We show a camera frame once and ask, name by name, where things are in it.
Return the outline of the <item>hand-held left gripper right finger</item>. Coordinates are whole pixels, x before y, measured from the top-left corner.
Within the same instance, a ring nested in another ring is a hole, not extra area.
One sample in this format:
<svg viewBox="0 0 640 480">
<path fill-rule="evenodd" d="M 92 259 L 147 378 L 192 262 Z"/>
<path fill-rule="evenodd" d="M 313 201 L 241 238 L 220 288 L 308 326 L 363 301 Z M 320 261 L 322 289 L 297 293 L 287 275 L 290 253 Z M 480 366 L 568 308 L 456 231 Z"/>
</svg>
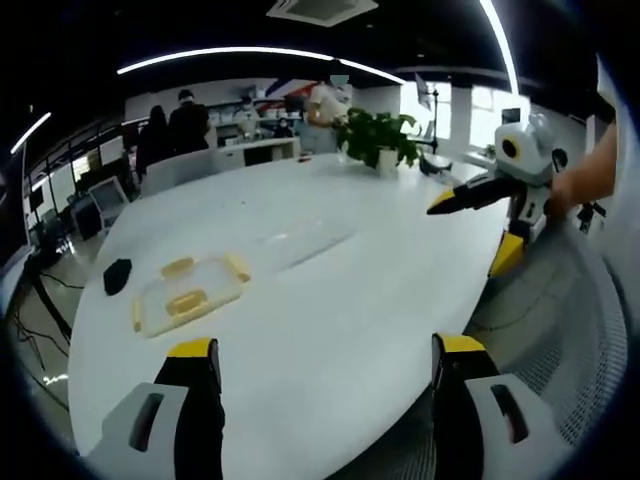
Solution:
<svg viewBox="0 0 640 480">
<path fill-rule="evenodd" d="M 550 407 L 483 344 L 432 336 L 432 423 L 436 479 L 549 479 L 558 466 Z"/>
</svg>

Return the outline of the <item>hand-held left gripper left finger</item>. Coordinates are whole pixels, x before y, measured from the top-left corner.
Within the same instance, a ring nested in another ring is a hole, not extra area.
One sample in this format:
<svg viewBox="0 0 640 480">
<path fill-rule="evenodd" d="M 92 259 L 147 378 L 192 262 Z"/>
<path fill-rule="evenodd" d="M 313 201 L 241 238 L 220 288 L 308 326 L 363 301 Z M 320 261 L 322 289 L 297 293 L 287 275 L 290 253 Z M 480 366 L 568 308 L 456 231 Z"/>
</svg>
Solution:
<svg viewBox="0 0 640 480">
<path fill-rule="evenodd" d="M 219 345 L 199 338 L 173 347 L 102 422 L 87 455 L 102 479 L 221 479 L 225 412 Z"/>
</svg>

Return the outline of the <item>person's right hand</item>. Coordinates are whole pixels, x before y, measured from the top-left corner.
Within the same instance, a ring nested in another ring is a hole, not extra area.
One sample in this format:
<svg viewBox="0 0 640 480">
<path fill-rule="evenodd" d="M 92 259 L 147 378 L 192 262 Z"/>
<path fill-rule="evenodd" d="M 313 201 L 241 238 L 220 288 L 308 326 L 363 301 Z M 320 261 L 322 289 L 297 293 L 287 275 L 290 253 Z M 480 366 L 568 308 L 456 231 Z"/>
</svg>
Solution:
<svg viewBox="0 0 640 480">
<path fill-rule="evenodd" d="M 556 173 L 551 182 L 551 190 L 545 213 L 550 219 L 564 217 L 582 200 L 579 192 L 580 175 L 575 171 Z"/>
</svg>

